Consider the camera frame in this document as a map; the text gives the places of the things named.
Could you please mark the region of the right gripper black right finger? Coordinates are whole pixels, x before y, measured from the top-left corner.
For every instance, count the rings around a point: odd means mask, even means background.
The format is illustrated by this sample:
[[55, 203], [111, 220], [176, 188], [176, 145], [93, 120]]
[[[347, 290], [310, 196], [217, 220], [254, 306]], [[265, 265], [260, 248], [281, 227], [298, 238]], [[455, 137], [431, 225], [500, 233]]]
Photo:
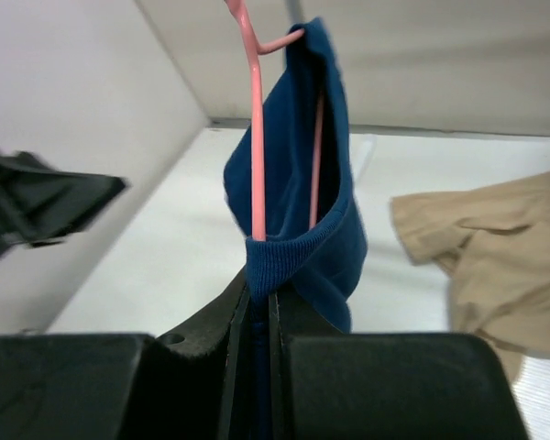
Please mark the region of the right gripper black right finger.
[[345, 334], [291, 287], [269, 299], [277, 439], [524, 439], [494, 351], [473, 335]]

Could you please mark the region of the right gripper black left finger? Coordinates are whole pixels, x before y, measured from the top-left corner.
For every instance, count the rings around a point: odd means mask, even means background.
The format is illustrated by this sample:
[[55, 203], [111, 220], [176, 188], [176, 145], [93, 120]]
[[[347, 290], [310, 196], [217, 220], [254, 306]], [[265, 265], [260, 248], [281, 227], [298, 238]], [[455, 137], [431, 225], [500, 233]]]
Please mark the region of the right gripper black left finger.
[[246, 439], [243, 274], [164, 335], [0, 335], [0, 439]]

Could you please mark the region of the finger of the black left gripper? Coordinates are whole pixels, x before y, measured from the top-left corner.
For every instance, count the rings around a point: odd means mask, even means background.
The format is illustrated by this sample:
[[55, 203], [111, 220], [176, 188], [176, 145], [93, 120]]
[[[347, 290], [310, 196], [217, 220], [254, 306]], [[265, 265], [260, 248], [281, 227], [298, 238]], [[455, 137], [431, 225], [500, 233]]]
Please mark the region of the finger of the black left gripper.
[[126, 188], [120, 177], [58, 170], [27, 151], [0, 152], [0, 258], [17, 245], [45, 247], [82, 232]]

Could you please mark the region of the blue t shirt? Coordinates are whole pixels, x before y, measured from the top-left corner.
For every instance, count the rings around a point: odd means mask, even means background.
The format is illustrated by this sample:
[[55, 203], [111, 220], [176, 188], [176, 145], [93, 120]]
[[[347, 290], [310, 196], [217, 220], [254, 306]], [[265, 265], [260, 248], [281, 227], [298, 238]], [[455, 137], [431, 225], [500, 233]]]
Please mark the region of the blue t shirt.
[[265, 241], [248, 239], [255, 371], [250, 435], [271, 436], [269, 296], [289, 283], [342, 332], [367, 239], [354, 196], [344, 84], [321, 18], [302, 24], [263, 105]]

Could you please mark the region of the pink wire hanger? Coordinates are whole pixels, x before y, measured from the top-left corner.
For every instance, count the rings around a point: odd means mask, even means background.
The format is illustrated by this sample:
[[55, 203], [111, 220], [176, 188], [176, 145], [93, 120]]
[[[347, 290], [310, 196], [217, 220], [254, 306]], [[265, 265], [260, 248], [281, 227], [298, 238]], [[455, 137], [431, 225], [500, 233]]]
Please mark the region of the pink wire hanger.
[[[250, 73], [251, 87], [251, 235], [256, 241], [267, 239], [266, 229], [266, 193], [265, 193], [265, 150], [263, 124], [262, 78], [259, 57], [281, 50], [301, 39], [305, 31], [294, 30], [290, 34], [261, 43], [252, 26], [248, 9], [243, 0], [226, 0], [225, 4], [230, 14], [236, 20], [244, 48]], [[309, 227], [317, 223], [319, 181], [321, 167], [321, 150], [324, 122], [324, 94], [319, 93], [313, 136], [313, 168], [311, 181], [311, 201]]]

